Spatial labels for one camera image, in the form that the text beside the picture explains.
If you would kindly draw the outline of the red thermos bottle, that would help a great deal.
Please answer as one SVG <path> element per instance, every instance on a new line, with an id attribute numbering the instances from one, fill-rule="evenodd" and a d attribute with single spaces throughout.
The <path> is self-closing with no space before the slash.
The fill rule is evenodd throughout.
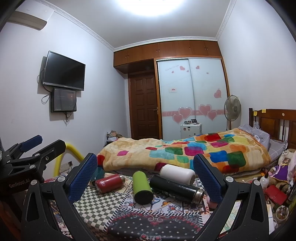
<path id="1" fill-rule="evenodd" d="M 125 183 L 125 177 L 113 174 L 95 181 L 95 187 L 101 194 L 108 193 L 120 188 Z"/>

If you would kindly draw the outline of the dark teal faceted cup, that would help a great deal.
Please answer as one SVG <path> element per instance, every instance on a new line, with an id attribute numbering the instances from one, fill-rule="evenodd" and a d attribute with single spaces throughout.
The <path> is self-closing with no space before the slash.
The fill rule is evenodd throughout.
<path id="1" fill-rule="evenodd" d="M 95 182 L 99 179 L 104 178 L 105 171 L 102 167 L 97 167 L 94 174 L 91 177 L 91 182 Z"/>

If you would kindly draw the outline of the pile of clothes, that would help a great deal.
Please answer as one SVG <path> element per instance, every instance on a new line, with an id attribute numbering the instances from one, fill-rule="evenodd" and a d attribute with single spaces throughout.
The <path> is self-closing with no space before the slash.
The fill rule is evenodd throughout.
<path id="1" fill-rule="evenodd" d="M 123 137 L 122 134 L 118 133 L 117 131 L 111 130 L 110 132 L 108 132 L 106 134 L 106 141 L 108 143 L 111 143 L 111 142 L 114 142 L 114 141 L 116 141 L 116 140 L 118 140 L 119 138 L 122 138 L 122 137 Z"/>

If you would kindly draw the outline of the grey pillow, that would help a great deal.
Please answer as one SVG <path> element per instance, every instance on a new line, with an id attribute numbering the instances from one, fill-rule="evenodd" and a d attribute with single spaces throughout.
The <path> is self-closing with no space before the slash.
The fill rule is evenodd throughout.
<path id="1" fill-rule="evenodd" d="M 240 126 L 239 129 L 249 133 L 260 144 L 266 147 L 272 161 L 275 161 L 276 159 L 278 159 L 283 153 L 283 151 L 287 149 L 286 141 L 282 142 L 282 141 L 274 140 L 270 137 L 270 134 L 268 134 L 265 131 L 262 131 L 261 129 L 251 127 L 248 124 L 244 124 Z"/>

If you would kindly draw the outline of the black thermos bottle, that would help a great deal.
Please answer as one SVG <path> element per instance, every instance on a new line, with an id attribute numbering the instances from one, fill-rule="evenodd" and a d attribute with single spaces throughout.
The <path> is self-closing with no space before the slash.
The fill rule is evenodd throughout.
<path id="1" fill-rule="evenodd" d="M 161 192 L 182 202 L 199 204 L 204 196 L 203 189 L 168 180 L 159 175 L 152 176 L 149 185 L 155 192 Z"/>

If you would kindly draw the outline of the green bottle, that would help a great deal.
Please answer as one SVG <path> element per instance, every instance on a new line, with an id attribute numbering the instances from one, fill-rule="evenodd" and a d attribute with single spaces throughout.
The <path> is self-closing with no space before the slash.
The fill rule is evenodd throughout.
<path id="1" fill-rule="evenodd" d="M 136 171 L 132 176 L 133 181 L 133 198 L 140 205 L 149 204 L 154 194 L 150 188 L 147 176 L 142 171 Z"/>

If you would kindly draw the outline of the white bottle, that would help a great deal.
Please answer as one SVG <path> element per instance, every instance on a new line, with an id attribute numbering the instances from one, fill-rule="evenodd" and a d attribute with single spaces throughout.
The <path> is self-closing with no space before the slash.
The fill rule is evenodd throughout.
<path id="1" fill-rule="evenodd" d="M 193 185 L 195 181 L 195 171 L 170 164 L 163 166 L 159 172 L 160 176 L 179 183 Z"/>

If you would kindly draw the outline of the wooden bed headboard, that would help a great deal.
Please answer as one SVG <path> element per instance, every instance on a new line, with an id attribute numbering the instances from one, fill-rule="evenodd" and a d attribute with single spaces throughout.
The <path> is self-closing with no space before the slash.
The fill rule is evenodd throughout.
<path id="1" fill-rule="evenodd" d="M 249 125 L 257 121 L 259 127 L 278 141 L 287 140 L 287 147 L 295 149 L 295 109 L 248 109 Z"/>

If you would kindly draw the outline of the white box appliance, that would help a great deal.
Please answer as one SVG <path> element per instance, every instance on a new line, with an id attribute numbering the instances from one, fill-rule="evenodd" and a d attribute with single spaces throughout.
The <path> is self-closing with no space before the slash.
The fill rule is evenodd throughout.
<path id="1" fill-rule="evenodd" d="M 202 134 L 202 124 L 196 119 L 186 120 L 180 125 L 181 138 L 189 138 Z"/>

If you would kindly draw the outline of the brown wooden door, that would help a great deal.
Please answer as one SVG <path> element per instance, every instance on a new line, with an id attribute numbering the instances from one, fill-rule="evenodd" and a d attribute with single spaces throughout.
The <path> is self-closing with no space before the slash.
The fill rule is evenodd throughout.
<path id="1" fill-rule="evenodd" d="M 159 139 L 159 116 L 156 80 L 153 72 L 128 76 L 131 136 Z"/>

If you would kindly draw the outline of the standing electric fan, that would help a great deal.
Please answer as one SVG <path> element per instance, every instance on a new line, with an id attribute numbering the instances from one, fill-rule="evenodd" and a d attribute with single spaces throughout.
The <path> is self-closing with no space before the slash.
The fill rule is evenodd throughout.
<path id="1" fill-rule="evenodd" d="M 230 95 L 224 103 L 224 115 L 227 120 L 227 129 L 231 129 L 233 121 L 237 120 L 241 114 L 241 103 L 237 96 Z"/>

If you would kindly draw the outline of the wardrobe with heart stickers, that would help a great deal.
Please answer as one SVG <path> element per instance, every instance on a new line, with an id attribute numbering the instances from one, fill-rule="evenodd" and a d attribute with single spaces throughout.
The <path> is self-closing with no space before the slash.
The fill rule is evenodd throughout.
<path id="1" fill-rule="evenodd" d="M 116 51 L 113 65 L 127 75 L 127 87 L 129 75 L 154 73 L 159 139 L 181 138 L 180 125 L 191 119 L 202 124 L 202 134 L 227 130 L 224 103 L 230 91 L 216 41 L 178 40 L 131 47 Z"/>

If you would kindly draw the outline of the wall power socket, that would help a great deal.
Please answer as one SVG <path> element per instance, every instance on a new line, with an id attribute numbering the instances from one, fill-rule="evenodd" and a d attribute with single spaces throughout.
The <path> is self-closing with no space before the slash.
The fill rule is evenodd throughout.
<path id="1" fill-rule="evenodd" d="M 60 166 L 60 172 L 67 172 L 69 170 L 72 169 L 72 166 L 73 166 L 73 163 L 70 161 L 70 162 L 67 162 L 67 163 L 63 163 L 61 166 Z"/>

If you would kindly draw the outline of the small wall mounted monitor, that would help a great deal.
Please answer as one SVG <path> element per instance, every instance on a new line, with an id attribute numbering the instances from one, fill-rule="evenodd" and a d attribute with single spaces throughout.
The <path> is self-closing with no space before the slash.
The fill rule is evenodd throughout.
<path id="1" fill-rule="evenodd" d="M 71 113 L 77 110 L 76 91 L 53 88 L 50 95 L 50 111 L 52 113 Z"/>

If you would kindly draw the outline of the wall mounted black television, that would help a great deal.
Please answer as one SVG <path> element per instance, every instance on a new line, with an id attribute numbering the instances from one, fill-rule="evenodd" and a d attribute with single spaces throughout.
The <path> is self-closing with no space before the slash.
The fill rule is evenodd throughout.
<path id="1" fill-rule="evenodd" d="M 43 85 L 83 91 L 85 69 L 84 63 L 49 51 L 41 81 Z"/>

